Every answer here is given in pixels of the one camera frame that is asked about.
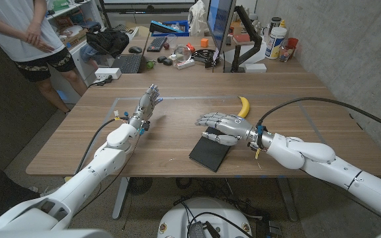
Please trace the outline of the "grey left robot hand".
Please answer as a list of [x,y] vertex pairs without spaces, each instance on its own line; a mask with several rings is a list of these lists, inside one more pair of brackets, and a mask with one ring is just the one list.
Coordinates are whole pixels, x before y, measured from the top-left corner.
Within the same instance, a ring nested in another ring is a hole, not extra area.
[[128,123],[136,129],[140,129],[143,123],[149,120],[152,116],[155,106],[163,100],[162,98],[159,99],[158,96],[158,86],[152,84],[140,98],[140,101]]

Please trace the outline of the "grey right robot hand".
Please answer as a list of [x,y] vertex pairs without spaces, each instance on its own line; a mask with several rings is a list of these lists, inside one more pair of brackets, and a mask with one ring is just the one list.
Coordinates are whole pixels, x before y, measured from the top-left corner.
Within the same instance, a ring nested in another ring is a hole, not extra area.
[[234,114],[223,114],[220,112],[211,112],[202,115],[195,124],[197,126],[208,126],[215,128],[223,135],[216,135],[209,132],[202,132],[204,138],[218,142],[222,145],[233,146],[239,140],[249,140],[257,142],[258,135],[256,129],[246,119]]

